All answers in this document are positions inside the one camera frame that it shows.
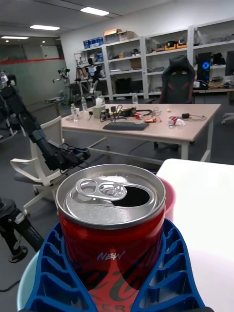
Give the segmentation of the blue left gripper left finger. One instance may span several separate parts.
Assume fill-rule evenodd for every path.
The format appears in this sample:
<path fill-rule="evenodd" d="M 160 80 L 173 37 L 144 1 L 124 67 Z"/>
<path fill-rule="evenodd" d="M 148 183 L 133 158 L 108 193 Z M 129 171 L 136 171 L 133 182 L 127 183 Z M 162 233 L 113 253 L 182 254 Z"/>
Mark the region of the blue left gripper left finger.
<path fill-rule="evenodd" d="M 24 307 L 33 312 L 97 311 L 69 264 L 59 223 L 50 231 L 39 251 L 34 285 Z"/>

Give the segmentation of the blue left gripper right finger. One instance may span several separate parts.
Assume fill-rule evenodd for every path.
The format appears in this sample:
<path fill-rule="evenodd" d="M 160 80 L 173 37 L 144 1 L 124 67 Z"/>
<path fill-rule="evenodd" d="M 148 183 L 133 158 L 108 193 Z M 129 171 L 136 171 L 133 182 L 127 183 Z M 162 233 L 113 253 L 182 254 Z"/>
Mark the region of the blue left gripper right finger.
<path fill-rule="evenodd" d="M 200 312 L 205 308 L 195 285 L 186 243 L 164 221 L 161 253 L 133 303 L 134 312 Z"/>

